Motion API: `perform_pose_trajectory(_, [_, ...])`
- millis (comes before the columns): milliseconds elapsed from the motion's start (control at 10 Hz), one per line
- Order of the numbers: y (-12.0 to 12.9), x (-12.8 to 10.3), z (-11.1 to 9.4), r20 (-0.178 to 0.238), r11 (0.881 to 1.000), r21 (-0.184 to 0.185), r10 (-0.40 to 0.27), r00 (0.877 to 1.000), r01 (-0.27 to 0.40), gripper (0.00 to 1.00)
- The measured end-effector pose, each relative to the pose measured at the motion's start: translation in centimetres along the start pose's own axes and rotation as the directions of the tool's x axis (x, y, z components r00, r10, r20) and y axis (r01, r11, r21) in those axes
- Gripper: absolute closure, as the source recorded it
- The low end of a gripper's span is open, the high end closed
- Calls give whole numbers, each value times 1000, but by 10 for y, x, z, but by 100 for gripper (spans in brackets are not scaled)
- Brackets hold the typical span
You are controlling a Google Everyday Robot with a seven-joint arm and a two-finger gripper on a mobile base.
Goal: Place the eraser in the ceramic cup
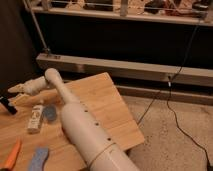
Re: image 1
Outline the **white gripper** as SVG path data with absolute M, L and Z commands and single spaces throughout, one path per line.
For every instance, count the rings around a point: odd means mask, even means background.
M 15 96 L 12 99 L 12 104 L 14 106 L 20 105 L 23 102 L 25 102 L 28 98 L 29 95 L 35 95 L 38 94 L 41 90 L 43 90 L 47 86 L 47 82 L 44 76 L 36 78 L 36 79 L 31 79 L 29 81 L 26 81 L 23 84 L 17 84 L 13 87 L 10 87 L 8 89 L 9 93 L 19 93 L 17 96 Z

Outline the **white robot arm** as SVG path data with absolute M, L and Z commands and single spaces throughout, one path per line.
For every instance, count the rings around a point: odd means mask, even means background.
M 67 87 L 57 69 L 48 68 L 43 76 L 12 86 L 8 91 L 34 96 L 50 87 L 56 89 L 64 102 L 62 128 L 90 171 L 139 171 L 80 97 Z

